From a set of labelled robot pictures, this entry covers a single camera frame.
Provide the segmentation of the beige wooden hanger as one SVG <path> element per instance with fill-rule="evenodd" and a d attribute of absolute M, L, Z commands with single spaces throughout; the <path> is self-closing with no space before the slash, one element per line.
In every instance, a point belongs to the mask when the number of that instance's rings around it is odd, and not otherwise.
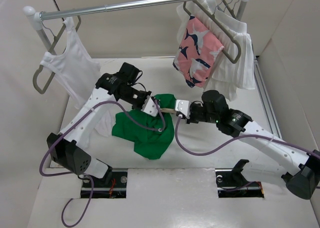
<path fill-rule="evenodd" d="M 160 111 L 162 113 L 175 114 L 176 110 L 172 108 L 161 108 Z"/>

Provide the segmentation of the green t shirt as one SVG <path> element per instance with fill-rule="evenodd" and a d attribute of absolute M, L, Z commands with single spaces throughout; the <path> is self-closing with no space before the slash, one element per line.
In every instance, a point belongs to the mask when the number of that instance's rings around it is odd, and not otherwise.
<path fill-rule="evenodd" d="M 175 107 L 176 98 L 173 94 L 157 94 L 155 98 L 158 100 L 160 108 L 173 109 Z M 160 129 L 163 127 L 161 117 L 147 115 L 139 110 L 130 110 L 128 114 L 139 124 Z M 134 143 L 133 150 L 149 160 L 158 160 L 168 149 L 174 139 L 174 125 L 172 117 L 169 113 L 162 113 L 165 128 L 162 132 L 144 129 L 130 120 L 124 112 L 115 115 L 115 125 L 111 134 L 115 137 Z"/>

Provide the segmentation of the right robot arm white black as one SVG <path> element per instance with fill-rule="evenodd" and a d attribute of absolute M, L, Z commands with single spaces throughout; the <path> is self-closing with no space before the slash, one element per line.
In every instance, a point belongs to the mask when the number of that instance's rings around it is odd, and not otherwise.
<path fill-rule="evenodd" d="M 309 200 L 320 183 L 320 153 L 288 143 L 262 128 L 246 113 L 229 108 L 216 90 L 202 94 L 188 107 L 187 123 L 211 123 L 232 138 L 256 148 L 285 169 L 280 177 L 294 195 Z"/>

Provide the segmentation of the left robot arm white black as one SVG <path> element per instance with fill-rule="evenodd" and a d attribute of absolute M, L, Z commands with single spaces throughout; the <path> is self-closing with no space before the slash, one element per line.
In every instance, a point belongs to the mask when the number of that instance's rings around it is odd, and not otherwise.
<path fill-rule="evenodd" d="M 149 116 L 157 116 L 152 93 L 133 87 L 140 72 L 125 62 L 118 72 L 105 73 L 98 79 L 90 97 L 74 119 L 58 135 L 51 133 L 48 136 L 52 161 L 78 176 L 93 176 L 100 186 L 107 186 L 111 182 L 112 168 L 93 158 L 85 151 L 85 147 L 95 126 L 118 100 L 131 104 L 133 109 Z"/>

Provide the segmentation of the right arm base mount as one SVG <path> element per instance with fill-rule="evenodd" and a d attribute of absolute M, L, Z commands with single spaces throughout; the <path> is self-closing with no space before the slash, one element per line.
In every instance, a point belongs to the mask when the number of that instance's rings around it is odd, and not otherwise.
<path fill-rule="evenodd" d="M 240 159 L 233 168 L 215 169 L 215 181 L 219 198 L 264 198 L 262 184 L 248 181 L 242 174 L 247 159 Z"/>

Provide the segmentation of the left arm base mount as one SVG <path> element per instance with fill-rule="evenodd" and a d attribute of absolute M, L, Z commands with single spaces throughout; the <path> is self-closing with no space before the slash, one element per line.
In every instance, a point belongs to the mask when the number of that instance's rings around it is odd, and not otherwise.
<path fill-rule="evenodd" d="M 81 180 L 80 197 L 87 199 L 90 197 L 92 183 L 89 178 L 84 175 L 78 176 Z M 124 199 L 127 195 L 127 169 L 115 169 L 112 171 L 111 178 L 108 183 L 104 183 L 102 179 L 92 177 L 93 179 L 93 199 Z"/>

